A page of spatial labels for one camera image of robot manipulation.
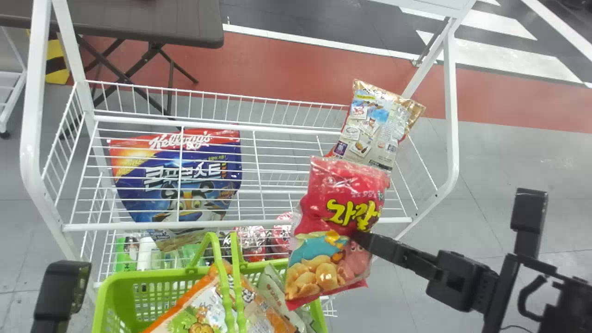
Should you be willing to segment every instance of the folding table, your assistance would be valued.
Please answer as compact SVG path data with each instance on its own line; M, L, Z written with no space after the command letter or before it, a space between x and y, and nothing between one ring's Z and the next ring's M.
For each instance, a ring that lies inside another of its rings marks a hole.
M79 45L95 57L95 60L85 67L85 71L101 63L117 75L118 83L132 84L131 77L158 54L170 63L169 82L175 68L193 83L198 83L163 51L163 46L178 44L216 49L224 43L218 0L70 0L68 6ZM30 27L31 1L0 0L0 8L1 26ZM50 28L58 29L53 17ZM80 35L112 37L115 41L103 52L99 52ZM146 41L148 49L124 72L114 66L107 57L127 39ZM102 103L114 91L114 86L106 90L105 94L94 100L94 105ZM162 114L169 114L167 108L145 92L139 89L134 91Z

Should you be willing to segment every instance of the red snack bag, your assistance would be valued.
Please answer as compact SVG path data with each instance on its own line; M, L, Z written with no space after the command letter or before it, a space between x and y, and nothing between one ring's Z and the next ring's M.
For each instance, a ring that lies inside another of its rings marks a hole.
M262 226L234 227L240 239L244 259L248 262L263 261L267 248L265 247L265 228Z
M292 212L285 212L278 216L276 220L286 220L286 223L289 223L291 218ZM291 229L292 226L290 225L276 225L269 231L267 240L270 249L270 259L288 258Z
M321 295L366 286L371 255L354 241L368 232L384 205L388 175L371 166L312 157L308 191L292 217L293 252L285 282L293 310Z

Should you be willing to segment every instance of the plastic wrapper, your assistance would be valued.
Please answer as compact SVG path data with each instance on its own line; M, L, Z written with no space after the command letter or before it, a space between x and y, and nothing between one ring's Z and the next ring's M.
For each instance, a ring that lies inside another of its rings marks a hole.
M110 140L109 144L115 186L135 222L221 220L240 188L238 131L186 129L182 138L176 132ZM148 233L161 251L168 252L199 242L206 231L152 229Z
M232 266L224 261L226 272L232 272ZM255 292L244 276L241 276L243 288L244 316L247 320L246 331L249 333L294 333L296 328L280 315L266 300ZM232 314L237 317L232 275L228 274ZM220 277L213 265L206 276L196 282L175 305L152 323L143 333L225 333L228 331L226 312L222 304Z
M341 136L327 156L390 172L399 143L425 109L413 100L354 80Z
M131 233L115 240L115 271L126 272L137 270L138 252L140 250L140 234Z
M350 239L378 221L389 183L386 172L312 157L307 193L292 217L292 251L285 279L289 310L365 286L371 255Z
M292 212L285 212L276 218L276 220L283 220L290 223ZM268 258L282 259L288 258L288 251L290 246L290 230L291 225L276 225L267 234L267 245L269 248Z
M240 247L246 261L265 260L265 254L267 253L265 228L262 226L241 226L235 227L234 230L236 230L239 237Z

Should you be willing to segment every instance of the wire basket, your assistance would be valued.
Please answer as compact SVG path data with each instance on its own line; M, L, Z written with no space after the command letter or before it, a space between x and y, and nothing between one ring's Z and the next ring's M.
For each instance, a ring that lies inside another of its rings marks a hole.
M214 253L214 265L220 272L220 292L223 297L225 323L229 333L235 331L235 321L239 332L246 332L244 303L241 297L236 299L236 318L230 300L230 286L220 251L220 243L216 234L208 232L199 250L185 269L129 271L111 275L106 279L98 292L95 316L92 326L93 333L137 333L146 329L160 315L175 305L194 283L204 277L209 270L206 266L197 266L208 246ZM246 262L237 245L236 233L231 234L232 278L241 280L241 274L256 284L260 274L267 265L273 265L279 271L285 271L288 260L271 260L262 262ZM234 294L240 295L240 283L234 283ZM308 305L313 317L313 328L316 333L326 333L327 327L323 316L320 300Z

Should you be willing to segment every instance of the kellogg's logo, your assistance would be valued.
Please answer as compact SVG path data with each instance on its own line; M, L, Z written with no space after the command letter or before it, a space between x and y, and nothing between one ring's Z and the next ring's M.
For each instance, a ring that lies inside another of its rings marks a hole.
M204 132L203 135L185 135L183 136L183 140L181 142L180 133L165 133L150 140L149 143L150 149L175 149L180 147L181 144L183 144L183 149L194 151L199 149L201 146L208 147L208 142L210 142L211 139L211 134Z

